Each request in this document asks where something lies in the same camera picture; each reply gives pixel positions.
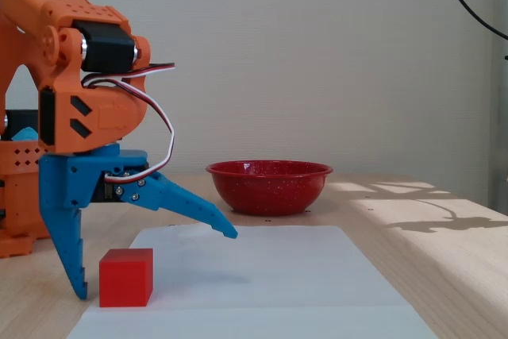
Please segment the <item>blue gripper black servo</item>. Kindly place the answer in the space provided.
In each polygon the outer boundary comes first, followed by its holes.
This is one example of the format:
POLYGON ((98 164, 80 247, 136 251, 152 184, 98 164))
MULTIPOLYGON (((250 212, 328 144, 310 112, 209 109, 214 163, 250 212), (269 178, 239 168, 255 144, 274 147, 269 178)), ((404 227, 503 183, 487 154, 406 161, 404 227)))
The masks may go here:
POLYGON ((115 185, 105 175, 134 174, 148 167, 148 154, 108 144, 89 152, 45 154, 40 159, 39 203, 43 221, 51 236, 76 296, 87 299, 83 267, 81 210, 91 203, 129 202, 148 210, 165 209, 209 225, 225 237, 238 232, 211 202, 173 183, 159 172, 136 182, 115 185))

